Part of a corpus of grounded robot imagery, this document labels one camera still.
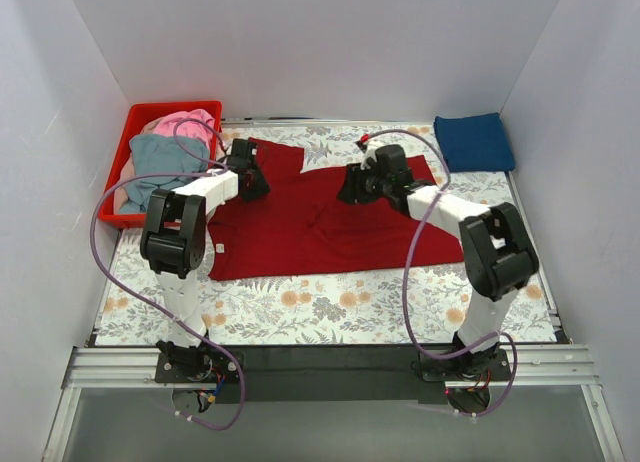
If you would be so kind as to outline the red t shirt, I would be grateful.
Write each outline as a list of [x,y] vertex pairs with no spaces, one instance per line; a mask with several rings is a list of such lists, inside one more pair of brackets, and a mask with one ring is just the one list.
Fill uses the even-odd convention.
[[258,140],[270,186],[253,201],[220,206],[208,230],[215,281],[401,268],[418,226],[386,200],[348,205],[337,194],[344,167],[303,171],[304,151]]

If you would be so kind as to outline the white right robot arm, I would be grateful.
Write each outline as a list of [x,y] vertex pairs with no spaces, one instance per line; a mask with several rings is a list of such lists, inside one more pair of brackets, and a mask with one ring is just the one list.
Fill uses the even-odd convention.
[[539,270],[518,209],[510,203],[471,202],[415,178],[397,144],[361,142],[358,147],[363,160],[347,165],[340,201],[355,205],[384,199],[393,210],[417,221],[420,229],[432,225],[457,239],[472,287],[467,312],[450,351],[421,354],[464,379],[479,377],[497,356],[512,302]]

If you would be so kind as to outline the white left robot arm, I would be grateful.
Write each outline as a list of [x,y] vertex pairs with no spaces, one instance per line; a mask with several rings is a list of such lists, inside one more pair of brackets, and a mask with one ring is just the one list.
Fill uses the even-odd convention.
[[140,253],[155,274],[170,313],[169,334],[157,347],[172,369],[193,382],[205,380],[214,367],[197,294],[207,226],[226,202],[236,197],[255,200],[269,193],[258,155],[256,141],[235,139],[222,158],[225,170],[210,169],[182,187],[157,189],[149,199]]

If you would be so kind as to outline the pink t shirt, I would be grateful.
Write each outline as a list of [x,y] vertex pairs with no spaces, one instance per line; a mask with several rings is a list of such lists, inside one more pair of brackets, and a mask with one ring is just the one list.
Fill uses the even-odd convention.
[[207,127],[214,126],[214,117],[204,109],[179,111],[162,117],[152,129],[152,134],[164,137],[177,134],[209,145],[213,134]]

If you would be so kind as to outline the grey blue t shirt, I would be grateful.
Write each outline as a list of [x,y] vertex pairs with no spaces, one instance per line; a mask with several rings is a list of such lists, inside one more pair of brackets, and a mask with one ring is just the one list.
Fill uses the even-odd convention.
[[[138,175],[158,173],[203,173],[207,170],[204,159],[210,159],[210,150],[198,139],[178,136],[179,145],[172,137],[142,134],[130,142],[130,158],[120,177],[128,179]],[[157,176],[130,182],[114,192],[116,214],[145,213],[149,198],[156,189],[172,190],[194,180],[189,176]]]

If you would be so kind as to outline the folded blue t shirt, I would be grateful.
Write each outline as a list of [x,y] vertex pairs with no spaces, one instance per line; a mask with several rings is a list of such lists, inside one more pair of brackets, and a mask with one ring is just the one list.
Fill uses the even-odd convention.
[[498,113],[434,120],[434,134],[451,173],[510,172],[515,159]]

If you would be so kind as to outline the beige t shirt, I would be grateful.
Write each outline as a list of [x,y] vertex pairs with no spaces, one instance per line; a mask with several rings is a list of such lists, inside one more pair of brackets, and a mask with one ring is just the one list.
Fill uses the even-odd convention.
[[[148,122],[140,131],[140,135],[151,134],[160,122],[160,118]],[[130,179],[135,176],[135,168],[133,163],[133,153],[130,156],[120,172],[120,180]],[[113,195],[114,212],[118,214],[125,203],[129,200],[127,191],[124,186],[118,188]]]

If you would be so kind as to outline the floral patterned table mat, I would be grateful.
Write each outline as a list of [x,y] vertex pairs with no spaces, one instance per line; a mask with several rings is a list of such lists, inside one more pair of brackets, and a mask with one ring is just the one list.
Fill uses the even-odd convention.
[[[354,142],[361,135],[388,128],[416,133],[437,144],[431,122],[384,125],[311,122],[223,125],[222,136],[256,137],[304,148],[303,171],[343,166],[358,159]],[[412,136],[390,134],[387,143],[399,143],[408,156],[424,155],[438,185],[444,181],[441,165]],[[452,175],[448,194],[486,205],[510,202],[520,209],[513,179],[504,173]],[[136,292],[162,302],[160,286],[139,258],[141,230],[121,232],[111,273]],[[203,320],[211,338],[222,345],[295,343],[406,343],[401,309],[402,270],[332,275],[262,277],[216,282],[206,269],[213,255],[208,243],[198,272]],[[450,342],[466,315],[471,297],[463,264],[416,267],[409,272],[409,312],[421,343]],[[109,284],[96,318],[92,346],[154,346],[167,335],[169,320],[144,302]],[[548,295],[543,272],[530,279],[511,304],[502,330],[516,342],[558,341],[561,322]]]

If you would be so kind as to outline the red plastic bin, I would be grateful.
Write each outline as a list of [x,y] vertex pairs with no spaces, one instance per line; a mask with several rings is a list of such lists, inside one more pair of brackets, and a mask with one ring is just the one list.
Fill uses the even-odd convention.
[[[105,190],[111,188],[120,180],[121,170],[131,154],[129,141],[135,135],[138,135],[148,122],[174,112],[192,111],[194,109],[204,109],[209,112],[214,118],[214,128],[217,131],[221,129],[223,105],[217,100],[147,102],[134,104],[130,108],[125,120],[111,169],[106,179]],[[99,210],[98,219],[117,229],[141,228],[144,225],[143,214],[117,214],[114,211],[113,196],[109,196],[102,208]]]

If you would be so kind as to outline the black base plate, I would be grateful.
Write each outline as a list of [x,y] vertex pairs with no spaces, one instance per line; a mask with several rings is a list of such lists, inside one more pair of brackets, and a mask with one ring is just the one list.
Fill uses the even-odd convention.
[[481,374],[449,373],[412,345],[266,345],[212,349],[213,370],[189,380],[158,356],[154,380],[192,390],[210,390],[219,404],[243,396],[248,402],[342,402],[412,400],[444,404],[446,384],[486,393],[508,381],[505,350]]

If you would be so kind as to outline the aluminium frame rail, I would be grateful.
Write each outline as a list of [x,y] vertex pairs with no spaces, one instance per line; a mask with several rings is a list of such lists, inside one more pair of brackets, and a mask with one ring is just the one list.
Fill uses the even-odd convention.
[[524,345],[478,392],[409,346],[242,347],[205,405],[151,348],[73,352],[47,461],[621,461],[589,350]]

